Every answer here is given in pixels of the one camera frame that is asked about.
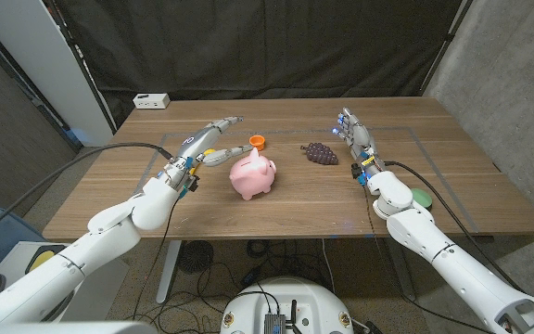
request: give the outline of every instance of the wooden table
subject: wooden table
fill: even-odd
[[[199,188],[176,206],[168,238],[387,237],[383,220],[373,212],[372,223],[368,220],[363,190],[351,178],[349,149],[330,133],[344,106],[368,126],[383,160],[403,162],[427,178],[472,233],[534,234],[534,209],[434,98],[173,101],[165,110],[134,110],[112,142],[160,144],[175,154],[184,139],[207,123],[238,115],[245,120],[231,126],[215,148],[246,144],[256,133],[265,136],[261,154],[277,166],[272,191],[242,200],[228,180],[238,158],[213,168],[201,166]],[[339,165],[307,161],[299,147],[311,142],[331,147]],[[165,162],[146,148],[103,152],[44,236],[80,237],[92,216],[128,199]],[[408,186],[427,191],[402,169],[390,170]],[[436,199],[432,213],[443,232],[462,233]],[[163,233],[161,228],[142,235],[161,238]]]

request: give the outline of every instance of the pink piggy bank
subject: pink piggy bank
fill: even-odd
[[[259,155],[253,148],[250,155],[239,160],[230,170],[230,181],[244,200],[252,199],[261,192],[268,193],[275,179],[273,161]]]

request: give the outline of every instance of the piggy bank ear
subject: piggy bank ear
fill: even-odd
[[[267,175],[268,168],[269,168],[269,163],[265,161],[261,161],[261,164],[259,165],[259,172],[263,175]]]
[[[251,159],[257,159],[259,157],[259,151],[257,150],[257,148],[253,148],[251,151],[250,151],[250,158]]]

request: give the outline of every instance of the orange cup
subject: orange cup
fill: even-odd
[[[248,142],[250,145],[257,148],[257,150],[263,150],[265,148],[265,138],[262,135],[254,135]]]

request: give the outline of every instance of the white power strip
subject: white power strip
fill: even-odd
[[[166,109],[171,100],[168,94],[137,94],[133,99],[135,107],[138,109]]]

